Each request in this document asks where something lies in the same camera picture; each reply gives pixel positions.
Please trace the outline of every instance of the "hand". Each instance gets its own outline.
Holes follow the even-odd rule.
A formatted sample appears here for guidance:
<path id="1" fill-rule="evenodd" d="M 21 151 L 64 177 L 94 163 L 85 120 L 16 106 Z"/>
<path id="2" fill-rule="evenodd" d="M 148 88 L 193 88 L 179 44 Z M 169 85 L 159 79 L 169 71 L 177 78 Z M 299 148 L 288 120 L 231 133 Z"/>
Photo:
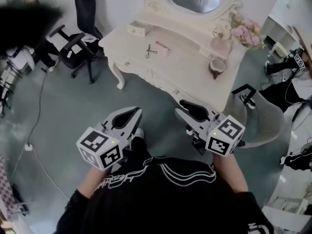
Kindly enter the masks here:
<path id="1" fill-rule="evenodd" d="M 310 60 L 310 57 L 308 56 L 307 52 L 303 52 L 301 58 L 304 62 L 308 62 Z"/>

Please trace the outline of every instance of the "shoe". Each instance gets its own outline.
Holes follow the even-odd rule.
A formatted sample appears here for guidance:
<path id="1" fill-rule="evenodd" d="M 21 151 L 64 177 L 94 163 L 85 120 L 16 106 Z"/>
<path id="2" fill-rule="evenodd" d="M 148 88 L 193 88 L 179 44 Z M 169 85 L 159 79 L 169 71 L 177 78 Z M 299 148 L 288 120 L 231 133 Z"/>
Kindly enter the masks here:
<path id="1" fill-rule="evenodd" d="M 284 164 L 285 164 L 285 159 L 286 159 L 286 157 L 281 157 L 281 161 L 280 161 L 280 164 L 281 164 L 281 165 L 284 165 Z"/>
<path id="2" fill-rule="evenodd" d="M 240 96 L 240 99 L 242 101 L 244 101 L 245 99 L 247 98 L 247 95 L 241 95 Z M 246 105 L 250 108 L 250 109 L 255 109 L 255 103 L 254 103 L 254 100 L 251 98 L 247 103 Z"/>
<path id="3" fill-rule="evenodd" d="M 268 76 L 268 71 L 267 71 L 268 65 L 270 65 L 270 62 L 269 62 L 269 61 L 266 61 L 265 64 L 264 64 L 264 72 L 265 72 L 265 74 L 266 74 L 267 76 Z"/>
<path id="4" fill-rule="evenodd" d="M 53 70 L 55 69 L 56 65 L 58 65 L 58 63 L 59 63 L 59 58 L 55 60 L 55 64 L 52 67 L 49 67 L 49 71 L 53 72 Z"/>
<path id="5" fill-rule="evenodd" d="M 132 135 L 132 139 L 134 139 L 135 137 L 139 137 L 141 139 L 144 139 L 144 131 L 142 128 L 137 128 L 136 132 L 134 135 Z"/>

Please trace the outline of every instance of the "pink flower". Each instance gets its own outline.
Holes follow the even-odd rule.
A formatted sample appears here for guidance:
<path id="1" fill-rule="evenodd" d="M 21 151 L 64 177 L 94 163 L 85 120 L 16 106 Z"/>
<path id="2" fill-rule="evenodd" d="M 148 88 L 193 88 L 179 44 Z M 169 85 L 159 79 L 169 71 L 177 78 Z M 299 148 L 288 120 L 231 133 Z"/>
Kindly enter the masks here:
<path id="1" fill-rule="evenodd" d="M 250 45 L 253 44 L 252 38 L 250 37 L 250 35 L 246 35 L 246 36 L 245 36 L 245 42 L 248 43 L 248 44 L 250 44 Z"/>
<path id="2" fill-rule="evenodd" d="M 242 21 L 242 23 L 243 23 L 243 25 L 244 25 L 246 28 L 248 28 L 248 29 L 252 29 L 252 27 L 253 27 L 253 22 L 250 21 L 250 20 L 248 20 L 248 19 L 244 19 L 244 20 Z"/>
<path id="3" fill-rule="evenodd" d="M 253 30 L 256 32 L 256 33 L 260 33 L 260 27 L 259 27 L 259 24 L 254 22 L 253 23 Z"/>
<path id="4" fill-rule="evenodd" d="M 233 36 L 235 37 L 240 37 L 244 34 L 244 32 L 242 31 L 242 29 L 239 29 L 239 28 L 235 28 L 235 29 L 232 29 L 231 30 L 231 33 Z"/>
<path id="5" fill-rule="evenodd" d="M 254 37 L 252 38 L 252 43 L 253 43 L 253 46 L 258 46 L 259 43 L 260 43 L 259 37 L 258 37 L 258 36 L 254 36 Z"/>
<path id="6" fill-rule="evenodd" d="M 244 34 L 248 33 L 249 31 L 244 25 L 238 26 L 237 29 L 243 31 Z"/>

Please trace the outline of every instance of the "power outlet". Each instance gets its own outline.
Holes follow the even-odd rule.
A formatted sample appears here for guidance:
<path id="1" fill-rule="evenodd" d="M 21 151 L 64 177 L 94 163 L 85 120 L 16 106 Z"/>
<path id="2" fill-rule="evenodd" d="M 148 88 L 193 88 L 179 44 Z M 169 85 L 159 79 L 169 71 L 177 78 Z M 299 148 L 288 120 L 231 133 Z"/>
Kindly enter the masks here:
<path id="1" fill-rule="evenodd" d="M 25 144 L 25 151 L 32 151 L 33 150 L 33 145 L 31 144 Z"/>

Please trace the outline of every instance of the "black t-shirt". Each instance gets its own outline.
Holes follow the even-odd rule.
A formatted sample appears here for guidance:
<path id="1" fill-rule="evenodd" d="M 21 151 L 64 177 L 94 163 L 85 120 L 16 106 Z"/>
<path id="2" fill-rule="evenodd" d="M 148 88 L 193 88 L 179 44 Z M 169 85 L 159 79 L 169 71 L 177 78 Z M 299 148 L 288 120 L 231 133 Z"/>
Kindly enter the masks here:
<path id="1" fill-rule="evenodd" d="M 128 161 L 99 184 L 90 200 L 75 191 L 65 209 L 57 234 L 273 233 L 252 193 L 234 194 L 208 165 L 176 158 Z"/>

